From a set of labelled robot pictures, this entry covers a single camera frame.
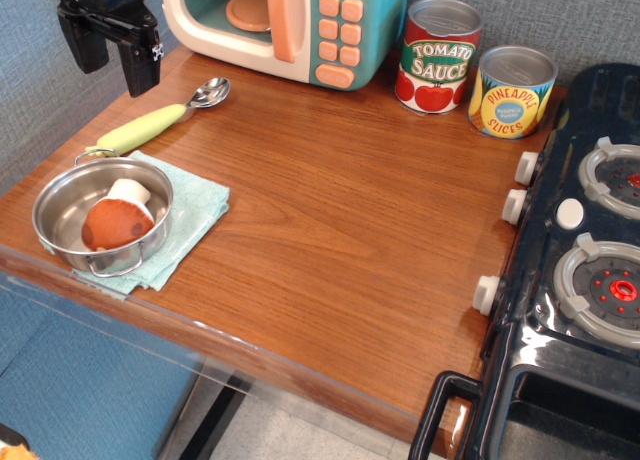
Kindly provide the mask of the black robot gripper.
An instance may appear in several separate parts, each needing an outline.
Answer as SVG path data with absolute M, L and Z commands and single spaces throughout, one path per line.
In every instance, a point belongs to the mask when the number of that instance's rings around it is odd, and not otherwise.
M 158 21 L 145 0 L 59 0 L 61 30 L 78 67 L 94 73 L 109 62 L 106 40 L 118 44 L 129 94 L 137 98 L 160 81 Z

